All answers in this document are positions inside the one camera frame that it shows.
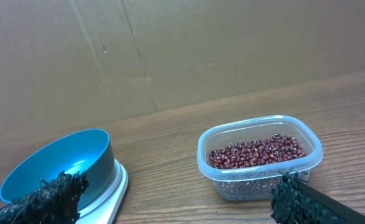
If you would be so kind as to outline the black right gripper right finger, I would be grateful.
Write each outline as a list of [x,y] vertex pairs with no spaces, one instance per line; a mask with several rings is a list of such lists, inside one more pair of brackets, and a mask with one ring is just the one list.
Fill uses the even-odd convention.
[[365,215],[284,172],[271,192],[270,215],[280,224],[365,224]]

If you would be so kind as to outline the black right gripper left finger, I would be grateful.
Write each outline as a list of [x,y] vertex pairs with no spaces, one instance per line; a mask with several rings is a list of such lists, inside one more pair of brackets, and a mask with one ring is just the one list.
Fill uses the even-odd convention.
[[41,179],[38,189],[0,209],[0,224],[75,224],[78,202],[89,185],[84,172]]

